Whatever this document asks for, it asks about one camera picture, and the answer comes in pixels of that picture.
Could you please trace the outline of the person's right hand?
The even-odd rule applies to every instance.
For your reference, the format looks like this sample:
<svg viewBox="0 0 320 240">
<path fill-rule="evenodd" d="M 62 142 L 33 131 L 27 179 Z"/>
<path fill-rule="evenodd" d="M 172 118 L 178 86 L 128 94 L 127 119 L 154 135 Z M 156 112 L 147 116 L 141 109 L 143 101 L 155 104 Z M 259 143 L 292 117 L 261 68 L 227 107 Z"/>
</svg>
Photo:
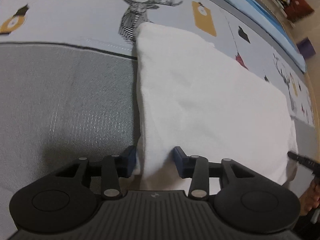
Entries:
<svg viewBox="0 0 320 240">
<path fill-rule="evenodd" d="M 313 179 L 308 189 L 300 196 L 300 215 L 306 216 L 312 209 L 319 206 L 319 182 Z"/>
</svg>

